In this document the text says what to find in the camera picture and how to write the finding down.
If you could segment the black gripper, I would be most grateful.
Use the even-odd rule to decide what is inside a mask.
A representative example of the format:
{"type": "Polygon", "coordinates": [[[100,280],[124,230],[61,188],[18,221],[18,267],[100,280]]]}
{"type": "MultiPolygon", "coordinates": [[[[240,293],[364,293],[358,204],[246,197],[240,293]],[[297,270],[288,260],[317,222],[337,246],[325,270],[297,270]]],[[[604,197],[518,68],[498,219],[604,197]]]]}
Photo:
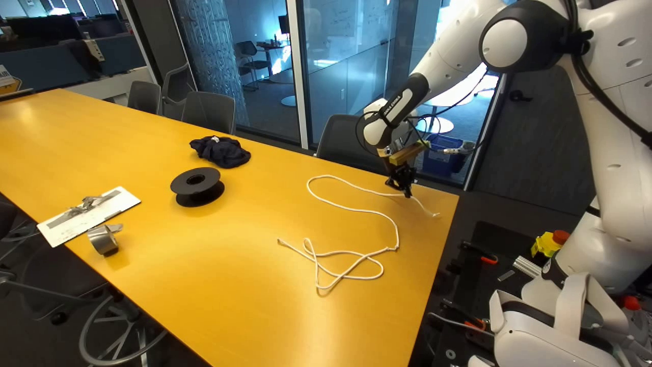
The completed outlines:
{"type": "Polygon", "coordinates": [[[404,188],[404,196],[411,197],[413,196],[413,192],[411,192],[413,180],[417,180],[417,169],[409,163],[391,166],[389,177],[386,180],[386,185],[389,185],[393,190],[404,188]]]}

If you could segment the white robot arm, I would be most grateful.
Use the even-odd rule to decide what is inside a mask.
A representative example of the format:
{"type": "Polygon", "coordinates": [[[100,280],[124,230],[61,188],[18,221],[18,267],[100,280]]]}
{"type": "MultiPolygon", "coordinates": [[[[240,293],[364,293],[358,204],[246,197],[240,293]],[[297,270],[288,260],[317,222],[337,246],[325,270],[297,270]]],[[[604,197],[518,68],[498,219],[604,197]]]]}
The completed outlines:
{"type": "Polygon", "coordinates": [[[364,142],[397,190],[411,185],[393,129],[477,65],[500,73],[563,68],[587,132],[600,225],[582,242],[645,252],[652,245],[651,0],[458,0],[404,87],[365,116],[364,142]]]}

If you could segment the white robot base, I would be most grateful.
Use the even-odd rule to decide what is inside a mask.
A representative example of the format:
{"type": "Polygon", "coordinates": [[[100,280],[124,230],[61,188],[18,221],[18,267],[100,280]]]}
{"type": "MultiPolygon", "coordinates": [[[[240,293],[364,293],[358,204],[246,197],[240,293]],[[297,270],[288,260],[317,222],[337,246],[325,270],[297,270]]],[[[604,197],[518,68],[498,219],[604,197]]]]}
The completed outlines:
{"type": "Polygon", "coordinates": [[[649,267],[652,201],[602,193],[571,239],[545,266],[525,264],[531,282],[490,298],[498,367],[632,367],[651,357],[630,315],[614,299],[649,267]]]}

